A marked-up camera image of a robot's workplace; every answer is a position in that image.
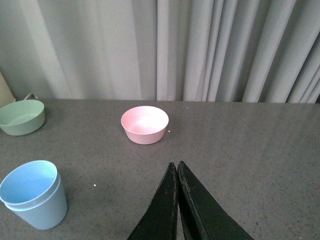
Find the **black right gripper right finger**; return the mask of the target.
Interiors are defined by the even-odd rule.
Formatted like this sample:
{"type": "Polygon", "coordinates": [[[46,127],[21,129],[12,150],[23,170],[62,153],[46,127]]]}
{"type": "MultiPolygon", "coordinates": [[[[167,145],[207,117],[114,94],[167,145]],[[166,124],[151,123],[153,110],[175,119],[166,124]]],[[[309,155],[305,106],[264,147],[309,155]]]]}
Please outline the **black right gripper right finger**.
{"type": "Polygon", "coordinates": [[[180,161],[179,209],[186,240],[251,240],[218,204],[185,162],[180,161]]]}

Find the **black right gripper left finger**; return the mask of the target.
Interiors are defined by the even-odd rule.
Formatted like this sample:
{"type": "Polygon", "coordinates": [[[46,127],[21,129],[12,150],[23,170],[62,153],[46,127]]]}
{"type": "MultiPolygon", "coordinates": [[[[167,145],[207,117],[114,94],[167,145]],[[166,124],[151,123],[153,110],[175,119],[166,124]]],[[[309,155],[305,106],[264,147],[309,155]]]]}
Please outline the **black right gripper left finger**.
{"type": "Polygon", "coordinates": [[[129,240],[175,240],[177,238],[179,177],[175,164],[167,170],[129,240]]]}

